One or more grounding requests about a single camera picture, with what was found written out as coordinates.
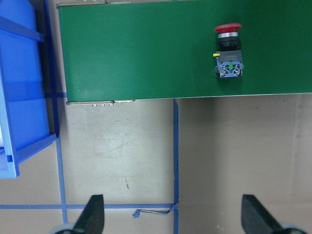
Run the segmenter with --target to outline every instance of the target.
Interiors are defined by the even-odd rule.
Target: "blue plastic bin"
[[[53,141],[42,84],[35,11],[27,0],[0,0],[0,178]]]

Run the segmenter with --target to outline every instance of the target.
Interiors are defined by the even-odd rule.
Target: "floor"
[[[30,2],[43,32],[43,1]],[[177,233],[177,211],[132,217],[177,202],[179,233],[243,233],[244,193],[278,221],[312,230],[312,95],[67,106],[56,2],[49,1],[56,82],[45,45],[41,56],[51,132],[60,137],[22,163],[19,178],[0,180],[1,233],[49,233],[75,222],[93,194],[104,194],[106,234]]]

